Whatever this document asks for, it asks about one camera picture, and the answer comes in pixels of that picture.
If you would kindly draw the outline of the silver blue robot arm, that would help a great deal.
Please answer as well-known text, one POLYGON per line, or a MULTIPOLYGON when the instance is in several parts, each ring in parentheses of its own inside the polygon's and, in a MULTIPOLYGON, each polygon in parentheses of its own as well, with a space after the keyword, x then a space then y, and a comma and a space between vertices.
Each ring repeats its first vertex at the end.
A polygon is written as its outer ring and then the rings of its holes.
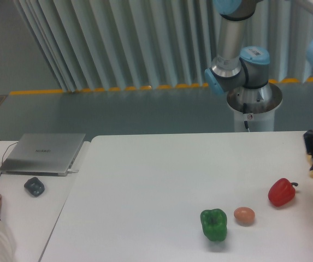
MULTIPOLYGON (((213 92, 228 92, 227 104, 234 111, 239 132, 272 131, 282 92, 268 81, 269 52, 259 46, 241 47, 247 21, 261 1, 213 2, 222 20, 217 55, 205 70, 205 79, 213 92)), ((313 67, 313 40, 306 57, 313 67)), ((313 130, 303 138, 313 178, 313 130)))

